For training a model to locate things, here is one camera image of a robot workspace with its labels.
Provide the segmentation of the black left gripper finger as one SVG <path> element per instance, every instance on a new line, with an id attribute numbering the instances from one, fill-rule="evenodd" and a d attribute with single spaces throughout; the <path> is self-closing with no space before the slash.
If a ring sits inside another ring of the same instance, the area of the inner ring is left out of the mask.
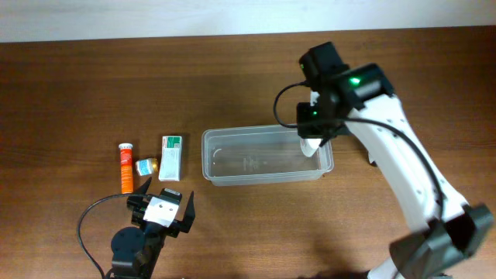
<path id="1" fill-rule="evenodd" d="M 192 191 L 184 211 L 183 219 L 178 223 L 180 225 L 180 231 L 183 233 L 189 233 L 195 220 L 194 196 L 195 193 Z"/>
<path id="2" fill-rule="evenodd" d="M 144 195 L 147 193 L 148 191 L 148 188 L 150 186 L 150 183 L 152 181 L 152 178 L 149 177 L 141 186 L 139 186 L 134 192 L 133 194 L 136 194 L 136 195 Z"/>

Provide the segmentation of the white spray bottle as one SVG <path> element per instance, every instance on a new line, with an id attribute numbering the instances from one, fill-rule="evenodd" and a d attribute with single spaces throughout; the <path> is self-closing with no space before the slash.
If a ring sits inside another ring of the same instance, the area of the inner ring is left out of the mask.
<path id="1" fill-rule="evenodd" d="M 316 91 L 311 91 L 310 93 L 310 107 L 313 108 L 317 102 L 317 98 L 319 97 L 319 93 Z M 312 157 L 314 153 L 319 148 L 321 143 L 321 139 L 303 139 L 300 140 L 301 151 L 306 157 Z"/>

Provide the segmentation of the orange tablet tube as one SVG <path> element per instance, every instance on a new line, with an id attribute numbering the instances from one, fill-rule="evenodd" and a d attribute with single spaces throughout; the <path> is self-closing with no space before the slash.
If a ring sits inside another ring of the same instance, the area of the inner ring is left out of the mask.
<path id="1" fill-rule="evenodd" d="M 133 145 L 131 143 L 120 143 L 120 171 L 121 192 L 129 194 L 133 192 Z"/>

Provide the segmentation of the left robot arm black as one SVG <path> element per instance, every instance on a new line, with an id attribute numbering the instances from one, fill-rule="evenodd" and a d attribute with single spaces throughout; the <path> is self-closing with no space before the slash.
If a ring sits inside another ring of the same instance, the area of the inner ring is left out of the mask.
<path id="1" fill-rule="evenodd" d="M 164 188 L 158 195 L 147 193 L 151 180 L 137 188 L 126 200 L 131 226 L 112 238 L 111 268 L 105 278 L 150 278 L 167 237 L 188 233 L 195 220 L 194 195 L 190 194 L 183 219 L 177 219 L 183 195 Z"/>

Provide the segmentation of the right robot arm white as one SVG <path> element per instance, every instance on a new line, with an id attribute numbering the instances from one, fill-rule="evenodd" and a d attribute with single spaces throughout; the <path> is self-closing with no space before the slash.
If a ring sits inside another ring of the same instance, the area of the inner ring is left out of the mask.
<path id="1" fill-rule="evenodd" d="M 384 72 L 376 64 L 300 67 L 312 90 L 311 102 L 298 106 L 300 137 L 327 141 L 347 129 L 381 170 L 411 231 L 367 277 L 434 278 L 472 257 L 494 216 L 486 205 L 469 205 L 440 173 Z"/>

